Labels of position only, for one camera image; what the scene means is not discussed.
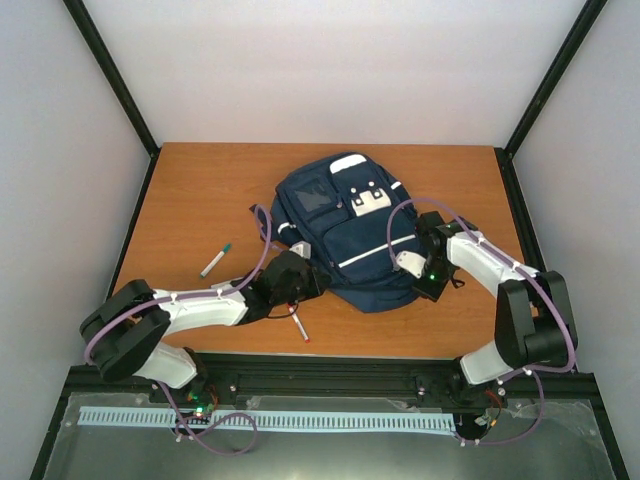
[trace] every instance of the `navy blue backpack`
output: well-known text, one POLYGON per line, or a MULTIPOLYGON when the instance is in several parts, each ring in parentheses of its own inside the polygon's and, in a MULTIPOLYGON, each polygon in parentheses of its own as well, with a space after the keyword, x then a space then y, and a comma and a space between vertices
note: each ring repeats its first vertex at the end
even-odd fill
MULTIPOLYGON (((311 263, 331 275, 330 290, 365 313, 413 302, 414 278, 394 271, 386 228, 391 210, 409 199, 401 182, 366 155, 347 152, 291 172, 276 187, 272 241, 311 245, 311 263)), ((420 251, 415 208, 393 219, 396 252, 420 251)))

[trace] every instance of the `purple cable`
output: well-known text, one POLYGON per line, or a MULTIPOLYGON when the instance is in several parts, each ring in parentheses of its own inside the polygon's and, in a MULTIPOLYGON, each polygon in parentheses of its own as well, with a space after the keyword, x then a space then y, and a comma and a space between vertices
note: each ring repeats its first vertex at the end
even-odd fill
MULTIPOLYGON (((262 231, 262 223, 260 222, 260 219, 258 218, 257 215, 253 216, 253 220, 256 223, 256 228, 258 229, 258 232, 260 232, 260 238, 262 238, 262 240, 264 240, 265 242, 267 242, 267 236, 264 234, 264 232, 262 231)), ((271 244, 271 248, 273 248, 276 252, 282 252, 284 249, 279 247, 278 245, 276 245, 275 243, 270 243, 271 244)))
MULTIPOLYGON (((270 242, 266 241, 267 238, 271 238, 271 227, 272 227, 272 225, 271 225, 271 216, 269 215, 269 212, 267 211, 267 209, 265 207, 263 207, 262 205, 256 205, 256 209, 255 209, 255 212, 254 212, 254 218, 256 218, 256 220, 258 218, 258 212, 259 211, 262 211, 264 213, 265 218, 266 218, 266 223, 267 223, 267 234, 265 236, 264 250, 262 251, 262 256, 260 257, 260 260, 258 260, 258 263, 257 263, 256 267, 251 271, 251 273, 249 273, 249 275, 246 276, 246 278, 240 284, 238 284, 235 287, 229 288, 227 290, 223 290, 222 292, 217 292, 217 291, 194 292, 194 293, 185 293, 185 294, 182 294, 182 295, 176 295, 175 298, 172 298, 170 296, 161 297, 161 298, 156 298, 156 299, 150 300, 148 302, 142 303, 142 304, 140 304, 140 305, 138 305, 136 307, 133 307, 130 310, 127 310, 123 314, 121 314, 118 317, 116 317, 113 321, 109 322, 98 333, 96 333, 93 336, 93 338, 89 341, 89 343, 87 343, 87 347, 84 350, 84 359, 85 359, 85 361, 89 365, 93 365, 93 359, 91 358, 91 352, 93 351, 93 349, 96 346, 96 344, 102 338, 104 338, 104 336, 107 333, 109 333, 111 330, 113 330, 119 324, 124 322, 131 315, 135 315, 136 313, 141 312, 142 310, 145 310, 145 309, 147 309, 149 307, 153 307, 155 305, 161 305, 163 303, 173 302, 173 301, 176 301, 176 300, 191 300, 191 299, 194 299, 194 298, 207 298, 207 297, 217 297, 218 295, 220 295, 220 296, 231 295, 232 293, 235 293, 235 292, 237 292, 239 290, 242 290, 244 287, 246 287, 249 284, 249 282, 253 279, 253 277, 255 277, 256 274, 260 271, 260 268, 262 268, 262 264, 264 263, 265 259, 267 258, 267 253, 269 252, 269 247, 270 247, 270 244, 271 244, 270 242)), ((169 401, 169 404, 171 405, 171 407, 175 410, 176 416, 178 417, 178 420, 180 420, 180 422, 182 423, 184 428, 187 430, 187 432, 189 432, 189 435, 191 435, 196 442, 198 442, 202 447, 206 448, 211 453, 215 453, 217 455, 223 455, 223 456, 241 455, 241 454, 246 453, 247 451, 251 450, 251 448, 255 445, 256 438, 257 438, 257 435, 258 435, 258 427, 256 425, 255 420, 251 416, 247 415, 246 413, 241 413, 241 412, 230 413, 229 415, 225 415, 224 417, 220 418, 218 421, 216 421, 215 423, 213 423, 212 425, 207 427, 206 430, 196 434, 196 433, 193 432, 193 430, 191 430, 191 428, 187 424, 187 421, 185 420, 185 418, 182 415, 182 413, 180 413, 180 410, 178 409, 178 406, 176 405, 176 402, 174 401, 173 397, 171 396, 171 393, 169 392, 169 388, 162 382, 158 382, 158 385, 160 386, 160 388, 164 392, 165 396, 167 397, 167 400, 169 401), (209 433, 215 427, 217 427, 221 423, 224 423, 228 419, 233 418, 233 417, 241 417, 241 418, 247 419, 247 421, 251 424, 251 426, 253 428, 253 438, 251 439, 251 443, 249 443, 249 445, 247 447, 245 447, 242 450, 239 450, 237 452, 223 452, 223 451, 216 450, 215 448, 206 445, 202 440, 200 440, 199 436, 209 433)))
POLYGON ((234 412, 234 413, 230 413, 228 415, 225 415, 224 417, 218 419, 217 421, 215 421, 214 423, 209 425, 202 432, 195 433, 191 429, 191 427, 189 426, 189 423, 187 422, 187 419, 185 419, 184 416, 182 415, 182 413, 180 412, 180 409, 178 408, 178 405, 176 405, 176 402, 173 399, 173 397, 171 396, 171 392, 169 391, 169 387, 167 387, 162 382, 158 382, 158 385, 160 386, 160 388, 164 392, 165 396, 167 397, 167 400, 169 401, 169 405, 171 405, 171 408, 173 408, 175 410, 176 416, 178 417, 179 424, 182 424, 182 427, 189 433, 189 435, 196 442, 198 442, 200 444, 200 446, 204 447, 205 449, 207 449, 211 453, 215 453, 216 455, 222 455, 223 457, 235 457, 236 455, 242 455, 243 453, 247 453, 256 444, 256 440, 258 438, 258 426, 256 425, 256 421, 250 415, 247 415, 246 413, 242 413, 242 412, 234 412), (209 445, 204 443, 202 440, 200 440, 201 436, 206 435, 207 433, 211 432, 211 430, 216 428, 218 425, 220 425, 220 424, 226 422, 227 420, 229 420, 230 418, 234 418, 234 417, 246 419, 249 422, 249 424, 251 425, 251 428, 253 428, 253 437, 251 438, 251 442, 249 442, 249 445, 244 447, 242 450, 238 450, 236 452, 225 452, 223 450, 218 450, 216 448, 210 447, 209 445))
MULTIPOLYGON (((531 375, 538 384, 538 393, 540 394, 540 409, 538 411, 538 417, 536 418, 536 421, 533 422, 533 425, 531 425, 524 432, 522 432, 520 435, 516 435, 515 437, 507 438, 506 440, 495 440, 493 442, 483 442, 482 440, 480 440, 478 445, 482 445, 485 447, 499 447, 502 445, 508 445, 509 443, 517 442, 518 440, 522 440, 523 438, 528 437, 535 431, 536 428, 538 428, 538 425, 540 425, 540 423, 542 422, 542 417, 544 416, 544 390, 542 389, 542 382, 540 381, 540 377, 538 376, 538 374, 536 372, 531 372, 531 375)), ((461 442, 475 443, 475 440, 462 438, 460 435, 458 435, 457 432, 454 434, 454 436, 461 442)))
MULTIPOLYGON (((258 212, 262 210, 262 212, 265 215, 266 218, 266 223, 267 223, 267 235, 266 238, 271 238, 271 216, 269 215, 269 212, 267 211, 267 209, 265 207, 263 207, 262 205, 256 205, 256 209, 254 212, 254 216, 257 218, 258 216, 258 212)), ((209 297, 217 297, 218 295, 220 296, 226 296, 226 295, 231 295, 232 293, 235 293, 239 290, 242 290, 244 287, 246 287, 249 282, 251 280, 253 280, 253 277, 255 277, 257 275, 257 273, 260 271, 260 269, 262 268, 262 264, 264 263, 265 259, 267 258, 267 253, 269 252, 269 246, 270 246, 270 242, 265 242, 264 245, 264 250, 262 251, 262 256, 260 257, 260 260, 258 260, 258 264, 256 265, 256 267, 251 271, 251 273, 249 273, 249 275, 247 275, 247 277, 237 286, 229 288, 227 290, 223 290, 222 292, 218 293, 218 291, 216 290, 211 290, 211 291, 206 291, 206 292, 193 292, 193 293, 183 293, 182 295, 176 295, 175 298, 173 297, 161 297, 161 298, 155 298, 153 300, 149 300, 148 302, 142 303, 136 307, 133 307, 130 310, 127 310, 126 312, 122 313, 121 315, 117 316, 113 321, 107 323, 98 333, 96 333, 93 338, 89 341, 89 343, 87 343, 87 347, 84 349, 84 360, 85 362, 87 362, 89 365, 93 365, 93 359, 91 358, 91 352, 93 351, 94 347, 96 346, 96 344, 102 340, 102 338, 104 338, 104 336, 109 333, 111 330, 113 330, 114 328, 116 328, 118 325, 120 325, 122 322, 124 322, 127 318, 129 318, 131 315, 135 315, 138 312, 141 312, 142 310, 145 310, 149 307, 153 307, 155 305, 162 305, 163 303, 169 303, 169 302, 173 302, 173 301, 177 301, 177 300, 192 300, 194 298, 209 298, 209 297)))
MULTIPOLYGON (((415 204, 418 202, 431 203, 436 207, 441 208, 442 210, 447 212, 449 215, 451 215, 456 222, 458 222, 458 224, 462 227, 465 233, 469 235, 469 238, 471 240, 473 240, 476 243, 480 242, 480 238, 475 233, 473 233, 469 229, 469 227, 467 227, 467 225, 464 223, 462 218, 460 218, 455 211, 453 211, 444 203, 428 197, 405 200, 404 202, 400 202, 398 205, 396 205, 396 207, 391 211, 391 214, 389 215, 389 220, 387 220, 387 246, 389 247, 389 256, 391 257, 391 262, 394 267, 397 267, 398 264, 396 262, 396 258, 393 252, 393 245, 391 244, 391 223, 393 222, 393 217, 401 208, 404 208, 409 204, 415 204)), ((520 268, 519 266, 515 266, 512 263, 512 261, 507 256, 505 256, 502 252, 493 248, 491 245, 487 245, 487 242, 480 242, 479 245, 481 248, 486 250, 490 255, 500 260, 507 267, 513 268, 517 273, 522 275, 527 282, 531 284, 531 286, 534 288, 536 293, 538 293, 538 295, 540 295, 540 297, 544 301, 545 305, 551 312, 551 315, 553 315, 553 318, 558 324, 558 328, 560 329, 560 332, 562 332, 562 337, 564 338, 565 344, 567 346, 567 353, 568 353, 567 364, 564 367, 545 367, 543 365, 529 365, 527 368, 532 371, 538 370, 541 372, 555 372, 555 373, 569 372, 576 363, 576 351, 575 351, 575 348, 573 348, 573 341, 571 340, 571 335, 569 334, 569 330, 567 329, 567 326, 562 320, 562 315, 560 315, 560 312, 558 311, 556 306, 553 304, 553 301, 551 300, 551 298, 549 298, 549 295, 547 295, 547 292, 545 292, 544 289, 540 285, 538 285, 538 282, 536 282, 533 279, 533 277, 531 277, 531 275, 529 275, 524 269, 520 268)), ((523 371, 522 369, 514 370, 513 372, 509 372, 508 374, 504 375, 499 380, 501 382, 506 382, 507 380, 510 380, 516 375, 519 375, 520 373, 522 373, 522 371, 523 371)))

